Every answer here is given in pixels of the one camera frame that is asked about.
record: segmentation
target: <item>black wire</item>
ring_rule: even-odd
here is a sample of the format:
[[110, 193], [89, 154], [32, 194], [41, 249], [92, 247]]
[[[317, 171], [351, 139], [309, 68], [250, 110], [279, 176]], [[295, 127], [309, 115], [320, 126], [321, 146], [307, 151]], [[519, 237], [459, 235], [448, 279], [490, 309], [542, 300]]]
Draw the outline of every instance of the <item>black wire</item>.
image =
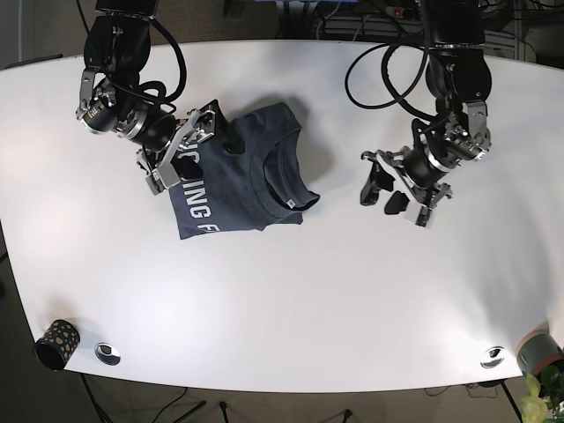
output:
[[325, 16], [324, 16], [324, 15], [322, 14], [322, 12], [320, 11], [319, 6], [317, 6], [317, 7], [315, 8], [315, 12], [319, 15], [319, 18], [320, 18], [321, 21], [322, 21], [321, 30], [323, 31], [323, 33], [326, 33], [326, 32], [325, 32], [325, 27], [327, 26], [327, 19], [325, 18]]
[[466, 392], [468, 393], [468, 397], [472, 398], [472, 399], [480, 399], [480, 398], [484, 398], [484, 399], [496, 399], [498, 397], [498, 393], [497, 393], [497, 387], [494, 387], [495, 389], [495, 395], [493, 397], [490, 397], [488, 395], [477, 395], [477, 396], [473, 396], [471, 393], [471, 390], [475, 390], [477, 387], [479, 386], [479, 384], [477, 383], [468, 383], [467, 385], [464, 385], [464, 387], [466, 388]]
[[515, 400], [513, 399], [511, 392], [509, 392], [509, 389], [508, 389], [507, 385], [505, 384], [505, 381], [501, 381], [501, 387], [503, 388], [503, 392], [505, 392], [505, 395], [507, 396], [509, 402], [511, 403], [511, 407], [513, 407], [513, 411], [515, 412], [517, 418], [519, 419], [519, 421], [521, 423], [523, 423], [523, 416], [521, 415], [521, 412], [519, 411], [519, 407], [517, 407], [517, 404], [515, 404]]
[[449, 120], [450, 113], [446, 113], [445, 115], [437, 115], [431, 124], [427, 126], [424, 130], [421, 131], [422, 134], [426, 134], [431, 130], [435, 130], [440, 126], [444, 125]]
[[496, 32], [497, 32], [497, 33], [506, 33], [506, 34], [508, 34], [508, 35], [511, 35], [511, 36], [512, 36], [513, 38], [515, 38], [517, 41], [520, 41], [520, 42], [522, 42], [523, 44], [526, 44], [527, 46], [529, 46], [529, 47], [531, 48], [531, 50], [533, 51], [533, 53], [538, 56], [537, 50], [535, 50], [535, 48], [532, 47], [532, 44], [530, 44], [528, 41], [525, 41], [525, 40], [523, 40], [523, 39], [517, 37], [514, 33], [511, 33], [510, 31], [496, 31]]
[[502, 11], [503, 9], [507, 9], [509, 4], [508, 4], [508, 0], [500, 0], [497, 3], [490, 3], [489, 0], [484, 0], [487, 3], [486, 8], [484, 8], [484, 6], [482, 6], [480, 9], [485, 10], [488, 7], [496, 7], [499, 6], [500, 4], [504, 4], [505, 3], [505, 7], [503, 7], [502, 9], [496, 9], [496, 11]]
[[223, 413], [223, 420], [225, 421], [225, 423], [229, 423], [229, 418], [227, 417], [227, 404], [224, 403], [223, 401], [221, 401], [219, 403], [219, 408], [221, 409], [221, 412]]
[[155, 90], [157, 94], [157, 98], [164, 99], [165, 95], [167, 95], [167, 87], [160, 81], [149, 81], [144, 82], [139, 86], [139, 90], [142, 93], [146, 93], [148, 90]]
[[106, 412], [104, 412], [102, 407], [100, 407], [100, 405], [96, 402], [96, 398], [94, 398], [94, 394], [92, 393], [92, 391], [90, 389], [90, 385], [88, 384], [88, 381], [86, 380], [85, 374], [81, 373], [80, 378], [82, 379], [82, 383], [85, 385], [86, 392], [88, 393], [88, 397], [90, 398], [90, 402], [92, 403], [94, 410], [96, 410], [96, 413], [98, 414], [98, 418], [100, 419], [100, 422], [101, 423], [113, 423], [112, 419], [110, 419], [108, 417]]
[[145, 100], [150, 102], [151, 104], [166, 104], [163, 103], [162, 100], [159, 100], [158, 97], [154, 97], [150, 94], [146, 94], [146, 93], [139, 93], [137, 91], [134, 91], [133, 89], [128, 88], [127, 86], [121, 85], [117, 82], [115, 82], [115, 80], [113, 78], [111, 78], [109, 75], [106, 75], [106, 78], [108, 79], [108, 81], [118, 90], [121, 90], [129, 95], [133, 95], [134, 97], [138, 97], [141, 100]]
[[180, 416], [178, 419], [176, 419], [175, 421], [173, 421], [173, 423], [181, 423], [182, 421], [184, 421], [185, 419], [187, 419], [188, 417], [190, 417], [192, 414], [194, 414], [195, 412], [197, 412], [199, 409], [201, 409], [202, 407], [204, 407], [206, 405], [205, 401], [200, 401], [195, 407], [193, 407], [191, 410], [189, 410], [188, 412], [185, 412], [182, 416]]
[[552, 9], [551, 11], [530, 11], [531, 14], [542, 14], [543, 16], [531, 16], [529, 18], [515, 18], [513, 17], [513, 20], [542, 20], [542, 19], [550, 19], [553, 18], [554, 16], [558, 16], [561, 15], [562, 13], [564, 13], [563, 9]]
[[[413, 47], [416, 48], [418, 50], [422, 50], [421, 47], [419, 46], [409, 46], [407, 44], [405, 44], [406, 47]], [[399, 48], [399, 46], [391, 46], [390, 48], [388, 48], [386, 50], [386, 52], [384, 53], [384, 57], [382, 59], [382, 79], [384, 81], [384, 85], [386, 85], [386, 88], [388, 89], [388, 91], [390, 92], [391, 96], [396, 99], [399, 96], [399, 93], [397, 92], [396, 88], [393, 86], [393, 84], [391, 83], [390, 80], [390, 75], [388, 73], [388, 63], [390, 62], [390, 58], [392, 57], [392, 55], [394, 54], [394, 52]], [[411, 104], [409, 104], [407, 102], [406, 99], [402, 99], [400, 101], [397, 102], [397, 104], [399, 104], [407, 113], [418, 117], [419, 119], [422, 119], [424, 121], [428, 121], [428, 122], [432, 122], [434, 120], [434, 116], [432, 115], [428, 115], [425, 112], [422, 112], [420, 110], [418, 110], [417, 108], [415, 108], [414, 106], [412, 106]]]
[[553, 4], [540, 3], [537, 0], [529, 0], [529, 1], [533, 4], [538, 4], [539, 6], [544, 6], [544, 7], [547, 7], [549, 9], [560, 9], [560, 8], [564, 7], [564, 4], [553, 5]]
[[354, 99], [353, 95], [351, 94], [351, 90], [349, 89], [349, 78], [350, 78], [351, 72], [353, 71], [356, 64], [364, 56], [372, 53], [373, 51], [377, 50], [378, 48], [391, 47], [391, 46], [401, 46], [401, 45], [403, 45], [403, 43], [402, 42], [394, 42], [394, 43], [390, 43], [390, 44], [381, 44], [379, 46], [372, 47], [369, 50], [362, 53], [360, 56], [358, 56], [356, 58], [356, 60], [354, 62], [352, 62], [351, 67], [348, 69], [348, 71], [346, 72], [346, 76], [345, 76], [346, 95], [349, 98], [349, 100], [355, 106], [357, 106], [358, 108], [363, 108], [365, 110], [378, 110], [378, 109], [382, 109], [382, 108], [388, 108], [389, 106], [397, 104], [399, 101], [401, 101], [405, 97], [407, 97], [415, 89], [415, 87], [417, 86], [417, 84], [421, 80], [421, 77], [423, 76], [423, 73], [425, 72], [425, 66], [427, 64], [427, 59], [429, 57], [429, 49], [431, 47], [431, 31], [429, 30], [429, 24], [428, 24], [427, 0], [421, 1], [421, 9], [422, 9], [423, 27], [425, 29], [425, 45], [424, 45], [424, 49], [423, 49], [423, 57], [421, 58], [421, 64], [419, 66], [419, 70], [418, 70], [417, 75], [416, 75], [415, 79], [413, 80], [412, 84], [409, 86], [409, 88], [407, 88], [407, 90], [403, 94], [398, 95], [396, 98], [394, 98], [394, 100], [388, 101], [387, 103], [376, 104], [376, 105], [366, 105], [366, 104], [360, 103], [359, 101], [356, 101], [356, 99]]
[[428, 397], [438, 397], [438, 396], [444, 394], [444, 393], [445, 393], [447, 390], [449, 390], [450, 388], [451, 388], [450, 386], [447, 386], [444, 390], [442, 390], [441, 392], [439, 392], [439, 393], [437, 393], [437, 394], [429, 394], [429, 393], [427, 392], [428, 388], [425, 388], [425, 394], [426, 394]]
[[152, 423], [155, 423], [157, 421], [157, 419], [159, 418], [159, 416], [168, 408], [170, 407], [172, 404], [174, 404], [176, 401], [178, 401], [179, 399], [181, 399], [182, 397], [184, 397], [186, 395], [186, 392], [188, 392], [188, 388], [184, 388], [183, 393], [176, 399], [172, 400], [170, 403], [168, 403], [167, 405], [165, 405], [157, 414], [157, 416], [152, 420]]
[[159, 31], [163, 37], [165, 37], [165, 39], [168, 41], [170, 46], [173, 48], [174, 53], [176, 54], [176, 60], [178, 61], [178, 66], [180, 68], [180, 80], [178, 81], [178, 86], [176, 87], [176, 90], [174, 91], [174, 93], [165, 97], [165, 102], [171, 103], [177, 100], [182, 95], [184, 88], [186, 88], [186, 80], [187, 80], [186, 61], [184, 60], [184, 55], [182, 54], [182, 50], [180, 46], [178, 45], [172, 34], [169, 31], [167, 31], [167, 29], [163, 25], [161, 25], [156, 18], [150, 19], [150, 22], [154, 26], [154, 28], [157, 31]]
[[90, 29], [88, 28], [88, 24], [86, 23], [85, 13], [82, 10], [82, 4], [80, 4], [80, 0], [77, 0], [77, 8], [78, 13], [80, 14], [80, 19], [82, 20], [82, 25], [85, 28], [86, 36], [90, 37]]
[[282, 24], [278, 24], [278, 31], [274, 35], [274, 40], [277, 40], [280, 35], [282, 35]]

